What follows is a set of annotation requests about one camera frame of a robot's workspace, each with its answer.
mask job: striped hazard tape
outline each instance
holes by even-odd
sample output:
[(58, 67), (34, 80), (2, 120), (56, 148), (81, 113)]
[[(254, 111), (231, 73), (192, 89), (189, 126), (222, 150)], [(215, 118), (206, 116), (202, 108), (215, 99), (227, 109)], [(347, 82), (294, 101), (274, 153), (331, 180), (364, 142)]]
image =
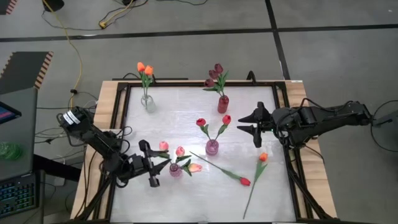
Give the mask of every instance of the striped hazard tape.
[(44, 76), (47, 73), (47, 70), (49, 69), (50, 63), (51, 63), (51, 59), (52, 56), (54, 55), (53, 52), (49, 52), (45, 58), (44, 58), (44, 62), (43, 65), (39, 71), (39, 74), (37, 75), (37, 79), (35, 82), (35, 87), (36, 89), (40, 89), (40, 87), (42, 86), (43, 80), (44, 80)]
[(10, 15), (12, 13), (16, 4), (17, 4), (17, 0), (10, 0), (10, 3), (8, 4), (8, 7), (6, 9), (7, 15)]

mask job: cable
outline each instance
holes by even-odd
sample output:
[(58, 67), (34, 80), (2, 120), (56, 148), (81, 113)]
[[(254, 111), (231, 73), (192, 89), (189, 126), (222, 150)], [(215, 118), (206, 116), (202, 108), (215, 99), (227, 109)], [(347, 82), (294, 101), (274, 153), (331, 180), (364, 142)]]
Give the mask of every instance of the cable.
[(45, 13), (45, 10), (44, 10), (43, 13), (42, 13), (42, 19), (43, 19), (48, 25), (50, 25), (50, 26), (53, 27), (53, 28), (57, 28), (57, 29), (67, 29), (67, 30), (84, 30), (84, 31), (102, 30), (102, 29), (81, 29), (81, 28), (72, 28), (72, 27), (65, 27), (65, 28), (63, 28), (63, 27), (60, 27), (60, 26), (55, 26), (55, 25), (51, 24), (51, 23), (44, 17), (44, 13)]
[(371, 136), (372, 136), (372, 139), (373, 139), (374, 143), (376, 143), (376, 145), (379, 146), (381, 149), (384, 149), (384, 150), (389, 151), (389, 152), (398, 152), (398, 151), (394, 151), (394, 150), (391, 150), (391, 149), (388, 149), (388, 148), (386, 148), (386, 147), (381, 146), (381, 145), (376, 141), (376, 138), (374, 137), (374, 134), (373, 134), (374, 120), (375, 120), (375, 117), (376, 117), (377, 112), (378, 112), (384, 105), (389, 104), (389, 103), (392, 103), (392, 102), (398, 102), (398, 100), (390, 100), (390, 101), (387, 101), (387, 102), (383, 103), (381, 106), (379, 106), (379, 107), (376, 109), (376, 111), (374, 112), (374, 114), (373, 114), (373, 116), (372, 116), (372, 122), (371, 122)]
[[(63, 30), (65, 31), (65, 35), (68, 39), (69, 44), (73, 47), (73, 49), (75, 49), (77, 56), (79, 57), (79, 61), (80, 61), (80, 73), (79, 73), (79, 77), (76, 81), (75, 87), (73, 87), (73, 89), (76, 89), (76, 87), (78, 86), (79, 82), (80, 82), (80, 78), (81, 78), (81, 74), (83, 73), (83, 61), (81, 60), (81, 56), (79, 51), (77, 50), (77, 48), (74, 46), (74, 44), (70, 41), (69, 39), (69, 35), (68, 35), (68, 31), (66, 30), (65, 26), (62, 24), (61, 20), (58, 18), (57, 14), (54, 12), (54, 10), (52, 10), (52, 8), (50, 7), (50, 5), (47, 3), (46, 0), (43, 0), (44, 4), (50, 9), (51, 13), (55, 16), (55, 18), (58, 20), (58, 22), (61, 24)], [(72, 101), (70, 102), (70, 107), (73, 107), (73, 98)]]
[(136, 78), (141, 79), (141, 78), (139, 78), (136, 74), (131, 73), (131, 72), (125, 74), (125, 75), (123, 76), (123, 78), (126, 78), (128, 75), (134, 75)]
[(120, 13), (126, 11), (126, 10), (131, 6), (131, 4), (132, 4), (133, 2), (134, 2), (134, 0), (131, 0), (130, 3), (129, 3), (123, 10), (121, 10), (121, 11), (119, 11), (119, 12), (113, 14), (113, 16), (111, 16), (111, 17), (110, 17), (109, 19), (107, 19), (105, 22), (101, 22), (101, 21), (100, 21), (100, 22), (99, 22), (99, 26), (100, 26), (102, 29), (105, 29), (105, 28), (106, 28), (106, 23), (108, 23), (113, 17), (115, 17), (115, 16), (119, 15)]
[(206, 4), (206, 2), (207, 2), (208, 0), (205, 0), (205, 1), (202, 2), (202, 3), (192, 3), (192, 2), (188, 2), (188, 1), (182, 1), (182, 0), (156, 0), (156, 1), (178, 1), (178, 2), (182, 2), (182, 3), (191, 4), (192, 6), (201, 6), (201, 5)]

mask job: floor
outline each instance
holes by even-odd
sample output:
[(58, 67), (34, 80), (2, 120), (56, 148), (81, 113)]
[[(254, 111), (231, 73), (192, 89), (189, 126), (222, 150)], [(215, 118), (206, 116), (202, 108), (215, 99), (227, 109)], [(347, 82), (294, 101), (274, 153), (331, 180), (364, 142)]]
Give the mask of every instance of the floor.
[[(275, 21), (269, 19), (266, 2), (208, 0), (202, 6), (192, 6), (149, 0), (105, 30), (70, 30), (83, 58), (78, 90), (98, 96), (102, 81), (134, 72), (138, 61), (153, 65), (157, 77), (189, 79), (207, 78), (209, 68), (219, 62), (230, 71), (230, 79), (243, 79), (252, 70), (257, 79), (303, 80), (307, 96), (323, 106), (358, 100), (373, 113), (383, 102), (398, 98), (398, 26), (378, 26), (398, 24), (398, 2), (271, 0)], [(97, 29), (98, 21), (119, 6), (112, 0), (67, 0), (57, 14), (68, 27)], [(43, 21), (42, 11), (40, 0), (19, 0), (11, 15), (0, 16), (0, 65), (14, 51), (53, 51), (38, 106), (65, 107), (69, 89), (78, 78), (79, 61), (63, 30)], [(45, 13), (44, 17), (58, 25), (53, 15)], [(279, 32), (271, 32), (276, 27)], [(307, 32), (301, 27), (316, 28)], [(92, 105), (90, 100), (88, 95), (78, 95), (75, 104)], [(392, 105), (381, 113), (397, 108)], [(37, 130), (56, 127), (59, 112), (38, 111)], [(344, 127), (319, 140), (339, 218), (396, 223), (398, 153), (377, 147), (369, 126)], [(65, 139), (35, 147), (35, 153), (48, 158), (70, 150)], [(81, 154), (76, 154), (67, 164), (81, 160)], [(46, 223), (68, 219), (63, 204), (70, 194), (70, 210), (75, 189), (72, 182), (57, 187), (46, 204)], [(48, 196), (52, 191), (46, 190)]]

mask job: wooden board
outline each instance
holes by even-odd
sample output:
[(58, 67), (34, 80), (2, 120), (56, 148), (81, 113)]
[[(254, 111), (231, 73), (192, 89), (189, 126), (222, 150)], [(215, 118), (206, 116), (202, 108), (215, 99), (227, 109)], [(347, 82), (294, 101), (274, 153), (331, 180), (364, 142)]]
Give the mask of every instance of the wooden board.
[[(177, 82), (197, 82), (197, 81), (198, 80), (182, 80)], [(231, 80), (229, 82), (251, 82), (251, 81)], [(299, 106), (302, 99), (306, 97), (304, 85), (301, 81), (261, 80), (259, 82), (285, 82), (290, 106)], [(118, 83), (119, 81), (103, 82), (94, 118), (95, 126), (97, 126), (98, 128), (109, 129), (109, 126), (111, 124), (112, 112), (113, 112)], [(124, 101), (124, 95), (122, 95), (121, 99), (121, 102), (123, 101)], [(122, 107), (123, 104), (119, 105), (119, 114), (121, 114), (122, 112), (121, 110)], [(121, 116), (118, 116), (116, 122), (117, 124), (120, 122), (120, 119)], [(310, 141), (308, 145), (311, 148), (320, 152), (319, 144), (317, 141)], [(85, 158), (87, 170), (88, 170), (88, 164), (90, 163), (90, 159), (93, 153), (94, 149), (88, 146)], [(313, 152), (307, 149), (301, 150), (301, 158), (305, 172), (305, 177), (307, 180), (308, 190), (312, 193), (315, 200), (317, 200), (317, 202), (323, 207), (323, 209), (329, 215), (335, 217), (336, 210), (333, 203), (333, 199), (331, 197), (328, 178), (326, 176), (325, 166), (323, 165), (322, 160)], [(90, 201), (93, 198), (98, 189), (98, 183), (100, 181), (100, 175), (101, 175), (100, 171), (98, 170), (98, 164), (101, 161), (102, 161), (101, 156), (95, 156), (93, 160), (93, 163), (97, 165), (92, 165), (91, 168), (90, 185), (88, 188), (88, 201)], [(299, 190), (297, 192), (299, 197), (300, 212), (302, 214), (302, 217), (305, 217), (305, 207), (303, 203), (303, 197)], [(82, 171), (70, 218), (74, 218), (76, 216), (77, 212), (81, 207), (81, 203), (83, 201), (84, 196), (85, 196), (85, 181), (83, 178), (83, 171)], [(107, 198), (104, 198), (102, 201), (99, 218), (105, 217), (106, 201)]]

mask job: vase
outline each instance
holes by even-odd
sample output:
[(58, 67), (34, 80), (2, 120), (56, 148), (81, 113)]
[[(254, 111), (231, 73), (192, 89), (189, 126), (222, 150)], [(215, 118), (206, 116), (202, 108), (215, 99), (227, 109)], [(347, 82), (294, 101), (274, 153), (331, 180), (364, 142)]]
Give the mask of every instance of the vase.
[(209, 156), (215, 156), (218, 152), (218, 141), (217, 140), (209, 140), (206, 143), (206, 154)]
[(229, 104), (228, 96), (226, 95), (221, 96), (218, 100), (218, 107), (217, 107), (218, 112), (225, 113), (226, 110), (228, 109), (228, 104)]
[(182, 170), (178, 164), (171, 164), (169, 171), (172, 177), (179, 177), (182, 174)]
[(156, 110), (156, 104), (154, 102), (154, 99), (148, 95), (148, 94), (144, 94), (141, 98), (141, 104), (144, 106), (145, 110), (148, 113), (153, 113)]

